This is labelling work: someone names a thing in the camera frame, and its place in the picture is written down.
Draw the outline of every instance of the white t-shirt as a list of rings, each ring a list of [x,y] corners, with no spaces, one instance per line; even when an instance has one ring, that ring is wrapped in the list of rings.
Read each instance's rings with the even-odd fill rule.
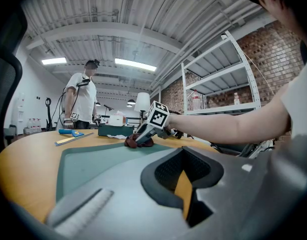
[[[86,76],[84,73],[75,73],[67,83],[67,86],[65,87],[66,91],[68,87],[75,88],[72,105],[75,103],[78,93],[77,84],[81,83],[83,79],[88,78],[89,77]],[[89,123],[92,122],[94,104],[97,102],[96,94],[97,90],[93,81],[90,81],[88,85],[81,86],[79,88],[78,98],[72,109],[72,112],[77,113],[79,115],[78,120]]]
[[[307,63],[299,76],[289,82],[281,101],[291,118],[291,138],[307,135]]]

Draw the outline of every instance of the hand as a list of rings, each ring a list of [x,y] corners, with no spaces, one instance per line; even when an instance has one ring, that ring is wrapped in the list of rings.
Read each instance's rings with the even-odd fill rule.
[[[165,122],[164,127],[165,127],[168,131],[170,131],[171,129],[174,129],[174,128],[175,128],[175,127],[172,125],[174,116],[175,116],[174,114],[170,114],[170,115],[168,116],[168,118],[167,118],[167,121]]]
[[[72,120],[64,120],[63,128],[65,129],[74,129],[74,122]]]

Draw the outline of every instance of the brick wall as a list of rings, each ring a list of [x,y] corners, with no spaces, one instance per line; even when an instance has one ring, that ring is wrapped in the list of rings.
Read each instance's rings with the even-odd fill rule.
[[[300,38],[279,21],[270,23],[237,42],[259,68],[275,94],[298,76],[304,66],[300,55]],[[250,66],[263,106],[274,95],[256,67],[251,63]]]
[[[300,55],[300,39],[294,33],[282,26],[278,21],[239,39],[238,44],[252,59],[274,93],[284,84],[294,79],[303,67]],[[258,86],[261,105],[267,104],[273,93],[256,67],[249,61],[255,81]],[[192,73],[186,74],[187,85],[197,81],[198,77]],[[238,93],[241,103],[252,102],[250,87],[227,91],[217,95],[201,97],[205,108],[222,107],[234,104],[234,93]],[[188,99],[188,109],[192,110],[191,99]],[[161,92],[161,103],[170,110],[184,113],[183,80],[177,79]]]

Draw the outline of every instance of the man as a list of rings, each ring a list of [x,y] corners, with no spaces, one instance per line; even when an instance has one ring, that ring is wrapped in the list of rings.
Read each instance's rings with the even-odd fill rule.
[[[88,129],[92,122],[92,116],[97,114],[96,94],[97,90],[92,81],[92,76],[97,71],[97,65],[89,60],[84,66],[84,73],[75,73],[65,87],[64,120],[63,127],[66,129]],[[90,79],[88,85],[77,87],[83,80]],[[79,115],[75,123],[70,118],[71,113]]]
[[[307,47],[307,0],[251,0],[260,4]],[[242,115],[171,115],[167,128],[221,144],[261,142],[291,129],[291,138],[307,135],[307,63],[300,75],[284,85],[272,101]]]

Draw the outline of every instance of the wooden table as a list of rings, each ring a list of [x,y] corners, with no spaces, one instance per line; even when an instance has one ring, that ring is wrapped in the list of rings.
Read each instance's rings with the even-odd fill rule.
[[[94,134],[55,146],[56,141],[69,136],[59,135],[57,131],[41,132],[13,142],[0,153],[0,188],[4,195],[41,222],[56,204],[57,174],[63,150],[125,141],[98,136],[97,130],[79,131]],[[191,146],[217,152],[207,144],[191,138],[162,139],[154,136],[153,141],[171,148]]]

